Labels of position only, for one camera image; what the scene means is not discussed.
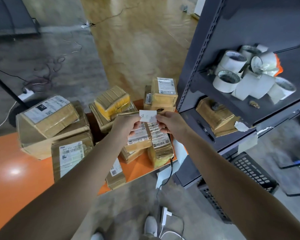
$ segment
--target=handwritten note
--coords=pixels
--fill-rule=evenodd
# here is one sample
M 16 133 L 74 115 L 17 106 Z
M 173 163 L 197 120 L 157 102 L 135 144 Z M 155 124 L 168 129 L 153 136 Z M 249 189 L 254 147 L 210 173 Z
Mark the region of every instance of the handwritten note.
M 139 115 L 141 117 L 141 122 L 148 122 L 148 123 L 156 123 L 156 110 L 139 110 Z

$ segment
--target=brown floor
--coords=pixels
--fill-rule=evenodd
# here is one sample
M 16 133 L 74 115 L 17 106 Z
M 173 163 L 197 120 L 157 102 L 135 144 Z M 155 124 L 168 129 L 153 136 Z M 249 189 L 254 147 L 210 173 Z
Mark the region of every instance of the brown floor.
M 137 100 L 154 77 L 179 79 L 197 21 L 187 0 L 81 0 L 110 86 Z

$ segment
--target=pen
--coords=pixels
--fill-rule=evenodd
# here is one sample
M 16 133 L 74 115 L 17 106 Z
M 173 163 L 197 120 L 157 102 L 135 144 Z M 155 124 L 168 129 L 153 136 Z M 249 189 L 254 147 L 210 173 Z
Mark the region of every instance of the pen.
M 207 134 L 207 136 L 210 138 L 210 140 L 211 140 L 213 143 L 216 143 L 216 141 L 214 140 L 213 136 L 209 134 L 209 132 L 207 131 L 207 129 L 204 128 L 204 126 L 200 123 L 199 120 L 197 120 L 197 124 L 200 126 L 201 129 L 204 130 L 204 132 Z

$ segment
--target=person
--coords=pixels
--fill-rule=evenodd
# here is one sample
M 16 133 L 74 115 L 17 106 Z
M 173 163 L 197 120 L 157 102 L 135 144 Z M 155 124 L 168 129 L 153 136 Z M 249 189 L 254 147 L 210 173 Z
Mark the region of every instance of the person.
M 0 240 L 70 239 L 139 120 L 139 115 L 118 116 L 109 134 L 83 161 L 0 230 Z M 157 122 L 162 132 L 185 146 L 211 193 L 246 239 L 300 239 L 300 222 L 281 202 L 214 151 L 178 113 L 157 115 Z M 149 216 L 141 238 L 152 237 L 157 237 L 157 222 Z M 103 237 L 95 233 L 91 239 Z

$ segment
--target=white shoe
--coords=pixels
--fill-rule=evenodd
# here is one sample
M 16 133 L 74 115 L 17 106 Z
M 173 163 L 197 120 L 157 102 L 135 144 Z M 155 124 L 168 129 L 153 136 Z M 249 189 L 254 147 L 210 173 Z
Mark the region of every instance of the white shoe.
M 156 237 L 158 234 L 157 230 L 158 225 L 156 219 L 153 216 L 148 216 L 144 224 L 144 234 L 153 235 L 154 237 Z
M 91 236 L 91 240 L 105 240 L 100 232 L 96 232 Z

